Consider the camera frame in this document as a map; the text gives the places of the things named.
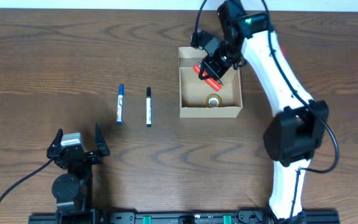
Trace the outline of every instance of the black marker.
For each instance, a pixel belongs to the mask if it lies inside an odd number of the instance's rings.
[[[146,89],[146,126],[152,126],[152,89]]]

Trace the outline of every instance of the marker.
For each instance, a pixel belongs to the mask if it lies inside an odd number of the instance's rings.
[[[124,84],[119,85],[117,101],[117,124],[122,124],[122,107],[124,105]]]
[[[152,126],[152,89],[146,89],[146,126]]]

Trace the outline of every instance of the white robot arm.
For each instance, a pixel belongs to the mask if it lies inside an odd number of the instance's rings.
[[[212,78],[220,82],[228,68],[232,65],[238,68],[242,60],[254,69],[273,116],[264,134],[266,150],[274,160],[273,192],[268,204],[276,220],[287,220],[302,212],[300,199],[304,169],[310,165],[324,134],[323,124],[314,115],[326,122],[328,107],[324,101],[314,102],[296,79],[282,54],[267,14],[246,14],[240,0],[228,0],[219,7],[218,16],[224,41],[217,41],[203,30],[193,33],[191,46],[208,53],[201,62],[198,76],[202,80]],[[274,59],[277,59],[289,84]]]
[[[276,117],[276,114],[283,112],[284,108],[287,106],[291,109],[297,109],[303,107],[303,104],[293,96],[291,90],[278,71],[270,54],[267,34],[268,31],[265,30],[254,34],[251,39],[244,39],[241,53],[258,76],[259,82],[270,102],[273,117]],[[271,35],[276,57],[292,86],[296,88],[303,100],[306,102],[313,100],[311,95],[300,85],[288,62],[285,60],[278,44],[276,33],[272,32]],[[302,159],[300,161],[292,162],[288,167],[285,167],[279,161],[274,161],[273,192],[270,196],[269,205],[278,219],[287,219],[302,211],[300,198],[305,177],[304,170],[301,171],[301,175],[299,176],[295,206],[293,214],[291,215],[291,208],[293,205],[292,200],[295,194],[296,172],[300,167],[307,168],[309,164],[310,160]]]

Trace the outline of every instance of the cardboard box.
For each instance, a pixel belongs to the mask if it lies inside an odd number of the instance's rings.
[[[181,118],[235,118],[242,109],[240,70],[230,68],[222,77],[223,87],[214,91],[207,83],[200,80],[193,66],[206,56],[204,50],[192,47],[179,47],[179,88]],[[210,94],[222,98],[223,106],[206,107]]]

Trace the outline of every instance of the wooden table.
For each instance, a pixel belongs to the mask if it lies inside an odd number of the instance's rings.
[[[140,212],[264,207],[272,161],[262,142],[269,103],[250,67],[242,70],[244,109],[236,119],[179,119],[177,48],[187,46],[195,11],[0,9],[0,195],[47,161],[58,128],[81,132],[93,147],[94,124],[111,148],[95,167],[102,208]],[[337,169],[307,174],[305,208],[335,208],[358,223],[358,13],[274,12],[287,59],[304,87],[331,110],[341,147]],[[216,34],[215,12],[200,27]],[[124,124],[116,125],[125,84]],[[152,87],[153,126],[145,127]],[[331,165],[325,136],[312,167]],[[51,164],[0,205],[0,223],[52,213],[51,186],[65,173]]]

